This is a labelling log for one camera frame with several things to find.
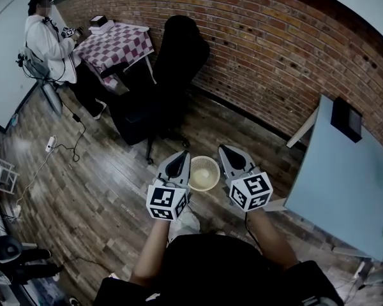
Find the black shirt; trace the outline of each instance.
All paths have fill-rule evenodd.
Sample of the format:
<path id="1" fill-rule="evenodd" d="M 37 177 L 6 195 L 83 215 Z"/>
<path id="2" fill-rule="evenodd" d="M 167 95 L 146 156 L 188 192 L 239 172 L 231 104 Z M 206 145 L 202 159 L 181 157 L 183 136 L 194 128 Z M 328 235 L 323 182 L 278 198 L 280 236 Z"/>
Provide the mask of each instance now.
<path id="1" fill-rule="evenodd" d="M 177 237 L 152 288 L 106 278 L 94 305 L 343 305 L 313 261 L 286 271 L 246 242 L 220 235 Z"/>

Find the black box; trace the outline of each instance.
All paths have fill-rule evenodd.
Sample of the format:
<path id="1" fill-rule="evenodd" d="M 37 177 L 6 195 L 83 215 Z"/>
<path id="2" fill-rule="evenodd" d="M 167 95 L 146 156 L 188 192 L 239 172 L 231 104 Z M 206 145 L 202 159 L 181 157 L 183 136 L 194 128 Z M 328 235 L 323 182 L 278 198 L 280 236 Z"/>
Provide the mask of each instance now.
<path id="1" fill-rule="evenodd" d="M 362 114 L 342 98 L 333 102 L 331 125 L 355 143 L 362 139 Z"/>
<path id="2" fill-rule="evenodd" d="M 105 16 L 95 16 L 91 19 L 91 27 L 101 27 L 108 22 Z"/>

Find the wooden floor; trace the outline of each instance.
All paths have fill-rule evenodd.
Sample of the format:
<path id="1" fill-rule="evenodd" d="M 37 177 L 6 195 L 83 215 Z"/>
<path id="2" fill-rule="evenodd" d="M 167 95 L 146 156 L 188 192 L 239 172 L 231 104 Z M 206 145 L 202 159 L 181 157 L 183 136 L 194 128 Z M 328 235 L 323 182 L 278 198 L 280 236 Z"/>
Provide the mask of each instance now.
<path id="1" fill-rule="evenodd" d="M 61 97 L 87 128 L 77 148 L 80 161 L 74 163 L 70 151 L 54 151 L 22 200 L 22 217 L 11 230 L 22 241 L 51 249 L 58 264 L 80 256 L 128 279 L 153 222 L 145 204 L 156 165 L 147 165 L 144 142 L 132 147 L 125 144 L 108 114 L 95 121 L 70 91 L 61 92 Z M 14 163 L 21 174 L 16 195 L 3 196 L 2 204 L 8 210 L 44 162 L 49 137 L 56 135 L 58 143 L 71 147 L 82 132 L 71 113 L 66 108 L 63 112 L 58 118 L 41 92 L 35 91 L 3 144 L 0 134 L 0 156 Z M 303 158 L 301 151 L 286 148 L 281 138 L 202 96 L 191 100 L 181 131 L 190 140 L 192 156 L 218 159 L 221 143 L 249 152 L 270 176 L 274 199 L 287 197 Z M 182 149 L 179 143 L 158 140 L 152 157 L 159 164 Z M 200 219 L 202 231 L 223 230 L 252 243 L 243 213 L 229 205 L 224 187 L 221 180 L 208 193 L 195 193 L 191 209 Z M 346 299 L 352 282 L 346 283 L 352 280 L 360 260 L 330 252 L 336 240 L 290 212 L 274 212 L 271 217 L 298 258 L 315 260 L 335 287 L 342 286 L 338 292 Z M 60 284 L 68 294 L 90 305 L 108 274 L 96 264 L 76 260 L 65 264 Z M 348 305 L 383 304 L 382 287 L 366 287 L 353 297 L 354 293 L 355 289 Z"/>

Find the white jacket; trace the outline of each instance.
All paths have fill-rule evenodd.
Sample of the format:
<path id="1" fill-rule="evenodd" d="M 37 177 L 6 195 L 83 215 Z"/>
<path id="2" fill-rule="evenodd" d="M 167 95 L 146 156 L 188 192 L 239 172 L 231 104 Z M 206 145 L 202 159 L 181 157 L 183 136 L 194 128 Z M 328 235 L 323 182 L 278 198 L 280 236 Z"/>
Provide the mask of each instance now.
<path id="1" fill-rule="evenodd" d="M 76 83 L 77 72 L 75 68 L 81 63 L 81 59 L 73 52 L 74 40 L 71 38 L 64 39 L 50 22 L 44 23 L 43 20 L 44 17 L 39 15 L 27 18 L 24 31 L 27 47 L 43 62 L 47 63 L 50 78 L 57 80 L 60 84 L 63 82 Z"/>

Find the checkered tablecloth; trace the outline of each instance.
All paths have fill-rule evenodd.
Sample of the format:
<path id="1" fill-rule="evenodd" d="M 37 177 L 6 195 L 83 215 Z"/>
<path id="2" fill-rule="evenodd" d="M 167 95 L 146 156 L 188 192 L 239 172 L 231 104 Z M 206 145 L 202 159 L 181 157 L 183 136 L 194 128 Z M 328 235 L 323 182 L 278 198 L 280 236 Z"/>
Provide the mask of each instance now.
<path id="1" fill-rule="evenodd" d="M 99 75 L 115 64 L 126 61 L 132 65 L 153 52 L 147 30 L 148 27 L 115 23 L 105 34 L 90 35 L 75 51 Z M 103 82 L 111 89 L 117 85 L 115 75 L 104 78 Z"/>

